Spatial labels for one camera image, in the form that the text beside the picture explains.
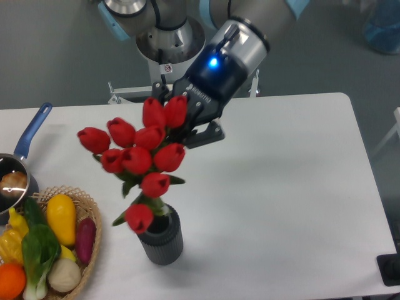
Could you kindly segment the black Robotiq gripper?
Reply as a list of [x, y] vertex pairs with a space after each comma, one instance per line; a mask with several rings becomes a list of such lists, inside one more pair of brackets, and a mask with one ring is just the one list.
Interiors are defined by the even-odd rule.
[[216, 44], [207, 45], [175, 83], [152, 84], [151, 97], [165, 105], [172, 96], [188, 94], [187, 122], [191, 126], [207, 124], [204, 131], [193, 129], [183, 144], [194, 149], [222, 141], [225, 132], [218, 121], [225, 105], [247, 78], [245, 65], [228, 52], [218, 51]]

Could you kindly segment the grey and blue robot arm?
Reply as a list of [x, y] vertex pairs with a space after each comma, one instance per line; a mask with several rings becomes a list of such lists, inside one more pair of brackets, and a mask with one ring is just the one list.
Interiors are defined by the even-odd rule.
[[148, 63], [152, 96], [187, 98], [185, 122], [167, 140], [188, 148], [220, 141], [226, 104], [300, 16], [306, 1], [200, 1], [198, 21], [185, 1], [101, 1], [119, 40], [136, 40]]

